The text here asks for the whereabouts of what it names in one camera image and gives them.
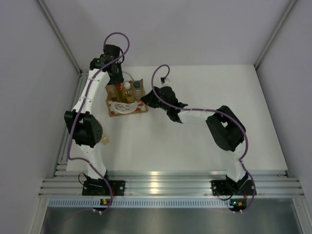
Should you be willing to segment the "grey cap clear jar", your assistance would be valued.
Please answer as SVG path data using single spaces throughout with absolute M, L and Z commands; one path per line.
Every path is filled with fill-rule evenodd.
M 142 86 L 141 86 L 141 81 L 140 80 L 136 80 L 133 83 L 134 86 L 134 96 L 136 100 L 140 100 L 140 98 L 142 97 Z

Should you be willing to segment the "white cap amber bottle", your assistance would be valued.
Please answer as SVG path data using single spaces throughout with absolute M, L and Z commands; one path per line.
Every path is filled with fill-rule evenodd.
M 104 145 L 109 144 L 109 137 L 105 132 L 102 133 L 100 142 Z
M 127 100 L 127 103 L 134 103 L 135 98 L 131 89 L 131 84 L 129 82 L 124 82 L 124 95 Z

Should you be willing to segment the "red cap yellow bottle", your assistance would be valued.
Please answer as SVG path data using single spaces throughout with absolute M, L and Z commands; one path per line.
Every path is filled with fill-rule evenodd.
M 114 84 L 114 93 L 116 95 L 117 102 L 125 103 L 125 98 L 123 95 L 123 88 L 122 88 L 121 83 Z

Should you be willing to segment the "burlap watermelon canvas bag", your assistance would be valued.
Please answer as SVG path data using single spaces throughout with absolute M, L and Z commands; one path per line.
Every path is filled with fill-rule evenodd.
M 134 86 L 133 83 L 136 81 L 133 76 L 128 72 L 122 72 L 124 75 L 126 75 L 129 80 L 125 80 L 125 82 L 129 82 L 131 84 L 131 89 L 134 95 Z M 144 83 L 143 79 L 141 81 L 142 86 L 142 96 L 145 95 L 144 90 Z M 124 82 L 121 83 L 123 88 L 123 95 L 124 95 Z M 127 103 L 127 100 L 125 98 L 125 103 L 117 102 L 116 95 L 114 93 L 114 85 L 106 85 L 105 87 L 107 91 L 107 98 L 106 98 L 106 104 L 109 111 L 110 117 L 117 117 L 117 116 L 123 116 L 123 115 L 131 115 L 131 114 L 142 114 L 148 112 L 148 107 L 145 105 L 141 100 L 136 100 L 134 103 Z

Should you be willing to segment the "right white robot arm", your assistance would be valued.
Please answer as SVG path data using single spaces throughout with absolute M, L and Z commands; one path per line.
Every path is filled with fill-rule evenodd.
M 173 122 L 191 123 L 209 129 L 214 142 L 223 151 L 229 153 L 226 157 L 227 174 L 223 182 L 224 192 L 215 189 L 215 195 L 238 195 L 245 187 L 249 175 L 242 166 L 243 147 L 246 129 L 231 109 L 223 105 L 209 115 L 205 109 L 188 109 L 187 104 L 178 101 L 171 87 L 155 87 L 150 93 L 140 99 L 144 104 L 154 109 L 164 110 Z

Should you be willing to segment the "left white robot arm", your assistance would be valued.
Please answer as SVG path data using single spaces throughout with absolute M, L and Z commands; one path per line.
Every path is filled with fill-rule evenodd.
M 110 182 L 105 180 L 107 168 L 100 152 L 100 142 L 105 136 L 105 87 L 123 82 L 119 61 L 123 57 L 124 51 L 118 46 L 104 45 L 103 54 L 90 63 L 88 78 L 77 103 L 64 114 L 70 137 L 67 158 L 86 163 L 87 176 L 95 179 L 93 189 L 100 195 L 108 193 L 110 189 Z

